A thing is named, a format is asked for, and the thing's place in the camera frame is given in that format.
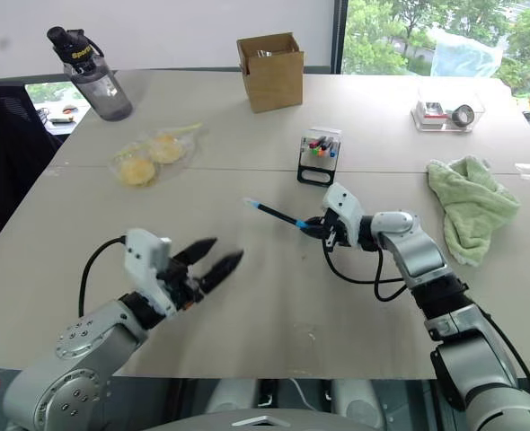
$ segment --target yellow object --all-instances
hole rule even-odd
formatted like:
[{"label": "yellow object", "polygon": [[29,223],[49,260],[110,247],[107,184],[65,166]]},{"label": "yellow object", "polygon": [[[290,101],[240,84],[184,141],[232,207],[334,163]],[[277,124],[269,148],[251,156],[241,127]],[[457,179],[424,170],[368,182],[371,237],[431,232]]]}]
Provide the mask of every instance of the yellow object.
[{"label": "yellow object", "polygon": [[153,161],[162,164],[177,162],[183,156],[181,144],[169,134],[153,139],[148,145],[148,150]]},{"label": "yellow object", "polygon": [[147,159],[131,157],[119,162],[118,173],[129,186],[143,186],[154,178],[155,166]]}]

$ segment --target green towel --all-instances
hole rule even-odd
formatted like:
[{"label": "green towel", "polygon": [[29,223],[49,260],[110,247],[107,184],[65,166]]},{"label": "green towel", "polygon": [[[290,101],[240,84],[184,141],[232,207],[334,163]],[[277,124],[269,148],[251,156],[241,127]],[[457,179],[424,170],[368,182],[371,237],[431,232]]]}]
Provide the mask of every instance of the green towel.
[{"label": "green towel", "polygon": [[428,166],[428,185],[445,209],[445,240],[460,264],[481,265],[492,231],[510,222],[520,207],[474,156]]}]

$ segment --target white table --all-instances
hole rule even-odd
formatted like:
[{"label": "white table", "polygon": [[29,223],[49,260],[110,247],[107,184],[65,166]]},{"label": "white table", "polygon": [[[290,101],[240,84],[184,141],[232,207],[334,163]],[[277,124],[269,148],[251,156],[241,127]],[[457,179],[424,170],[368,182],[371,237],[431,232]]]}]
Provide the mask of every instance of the white table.
[{"label": "white table", "polygon": [[[119,72],[135,112],[119,123],[90,112],[52,162],[105,166],[142,132],[202,121],[192,168],[296,170],[298,143],[313,126],[343,130],[340,172],[425,172],[428,161],[476,154],[496,173],[530,163],[530,127],[495,79],[305,75],[300,106],[253,114],[238,73]],[[410,109],[420,85],[473,88],[486,108],[471,134],[423,133]]]},{"label": "white table", "polygon": [[[66,147],[78,144],[72,139]],[[442,209],[425,174],[346,172],[337,180],[368,212],[414,210],[445,249]],[[481,268],[450,262],[530,367],[530,178],[498,180],[522,201],[517,218],[495,233]],[[0,367],[23,368],[51,349],[75,321],[89,255],[105,240],[142,226],[170,236],[175,252],[218,236],[199,272],[237,247],[245,255],[207,300],[161,323],[124,374],[432,377],[433,343],[411,295],[379,303],[370,286],[336,278],[318,242],[241,202],[253,197],[307,217],[321,213],[323,193],[298,183],[295,172],[189,169],[149,189],[129,189],[107,168],[48,168],[0,235]],[[374,276],[374,254],[343,250],[335,260],[353,277]],[[384,275],[395,274],[387,256]],[[86,310],[131,288],[122,249],[111,248],[93,265]]]}]

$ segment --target black chair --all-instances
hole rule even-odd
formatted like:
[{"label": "black chair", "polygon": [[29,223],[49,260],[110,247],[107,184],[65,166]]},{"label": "black chair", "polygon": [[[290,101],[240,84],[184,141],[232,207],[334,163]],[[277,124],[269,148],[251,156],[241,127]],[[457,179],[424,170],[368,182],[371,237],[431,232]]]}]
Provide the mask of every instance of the black chair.
[{"label": "black chair", "polygon": [[0,232],[60,141],[44,128],[22,83],[0,83]]}]

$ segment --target window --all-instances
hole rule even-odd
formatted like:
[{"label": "window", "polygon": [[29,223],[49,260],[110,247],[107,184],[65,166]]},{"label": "window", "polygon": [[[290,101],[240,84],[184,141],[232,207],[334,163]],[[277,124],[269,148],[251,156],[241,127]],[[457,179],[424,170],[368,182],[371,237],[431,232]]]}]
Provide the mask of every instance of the window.
[{"label": "window", "polygon": [[27,84],[25,90],[46,130],[54,135],[69,135],[90,109],[87,100],[69,81]]},{"label": "window", "polygon": [[[343,74],[492,75],[502,79],[516,96],[530,93],[530,0],[520,3],[348,0],[347,3]],[[447,34],[462,36],[457,48],[460,55],[466,56],[467,63],[474,57],[467,49],[480,49],[483,67],[461,70],[464,62],[458,58],[458,49],[449,52],[451,58],[446,50],[438,48],[442,47],[437,45],[442,41],[438,35]],[[492,53],[498,54],[491,64]],[[437,60],[437,66],[446,69],[449,65],[452,69],[438,73],[435,56],[441,55],[444,57]]]}]

